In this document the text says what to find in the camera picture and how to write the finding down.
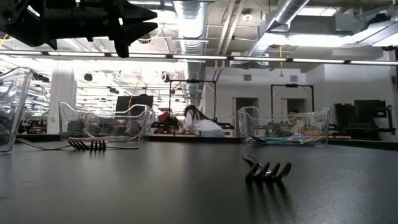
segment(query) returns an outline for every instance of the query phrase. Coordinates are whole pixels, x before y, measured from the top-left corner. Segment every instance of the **column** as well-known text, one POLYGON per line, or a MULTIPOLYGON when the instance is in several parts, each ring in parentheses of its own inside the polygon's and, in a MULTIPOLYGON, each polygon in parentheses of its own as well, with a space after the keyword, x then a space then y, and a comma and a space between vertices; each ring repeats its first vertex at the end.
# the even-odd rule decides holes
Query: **column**
POLYGON ((77 76, 73 61, 57 61, 51 79, 49 120, 47 134, 59 134, 58 103, 66 102, 76 105, 77 76))

